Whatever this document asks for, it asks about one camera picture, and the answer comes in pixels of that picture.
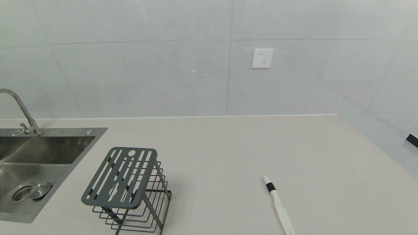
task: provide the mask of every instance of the faucet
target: faucet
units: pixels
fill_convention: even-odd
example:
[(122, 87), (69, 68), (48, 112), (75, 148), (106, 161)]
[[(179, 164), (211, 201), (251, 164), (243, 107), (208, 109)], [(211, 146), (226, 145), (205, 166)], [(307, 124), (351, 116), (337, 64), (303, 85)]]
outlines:
[(24, 133), (26, 135), (30, 134), (40, 134), (42, 132), (42, 129), (38, 127), (38, 124), (35, 122), (35, 120), (32, 118), (32, 116), (29, 114), (28, 110), (26, 109), (25, 105), (23, 104), (22, 100), (16, 94), (14, 91), (9, 89), (0, 88), (0, 93), (7, 93), (11, 95), (13, 98), (15, 98), (16, 102), (18, 103), (20, 109), (22, 110), (23, 114), (25, 115), (26, 119), (28, 120), (29, 125), (31, 127), (27, 127), (24, 123), (21, 123), (20, 126), (23, 127)]

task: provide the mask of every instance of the wire rack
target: wire rack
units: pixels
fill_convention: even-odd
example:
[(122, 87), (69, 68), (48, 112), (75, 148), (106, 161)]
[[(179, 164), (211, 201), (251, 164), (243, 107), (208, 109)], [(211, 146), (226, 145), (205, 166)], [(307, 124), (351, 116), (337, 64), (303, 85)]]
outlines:
[(82, 202), (93, 206), (116, 235), (162, 233), (171, 191), (156, 156), (155, 149), (114, 147), (84, 192)]

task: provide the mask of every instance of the sink drain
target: sink drain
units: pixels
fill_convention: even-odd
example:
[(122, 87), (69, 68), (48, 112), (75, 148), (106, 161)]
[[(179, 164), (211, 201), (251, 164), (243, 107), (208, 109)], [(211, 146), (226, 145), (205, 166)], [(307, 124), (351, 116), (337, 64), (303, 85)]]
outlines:
[(29, 196), (34, 186), (35, 183), (33, 182), (28, 182), (19, 185), (9, 193), (7, 201), (9, 203), (17, 203), (25, 200)]

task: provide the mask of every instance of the beige countertop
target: beige countertop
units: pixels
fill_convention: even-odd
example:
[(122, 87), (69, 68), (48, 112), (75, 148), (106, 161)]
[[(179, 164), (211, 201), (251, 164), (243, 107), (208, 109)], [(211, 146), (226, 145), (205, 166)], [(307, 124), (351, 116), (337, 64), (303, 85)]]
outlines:
[(114, 146), (157, 150), (173, 192), (164, 235), (284, 234), (262, 175), (297, 235), (418, 234), (418, 181), (336, 115), (38, 123), (109, 129), (31, 224), (0, 221), (2, 235), (113, 235), (81, 196)]

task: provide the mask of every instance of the stainless steel sink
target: stainless steel sink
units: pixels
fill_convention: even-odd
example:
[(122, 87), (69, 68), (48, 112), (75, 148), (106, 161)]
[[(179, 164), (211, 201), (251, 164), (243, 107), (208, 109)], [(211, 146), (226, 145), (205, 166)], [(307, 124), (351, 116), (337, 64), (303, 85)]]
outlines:
[(0, 129), (0, 220), (31, 223), (106, 130), (43, 129), (36, 136), (13, 136), (17, 129)]

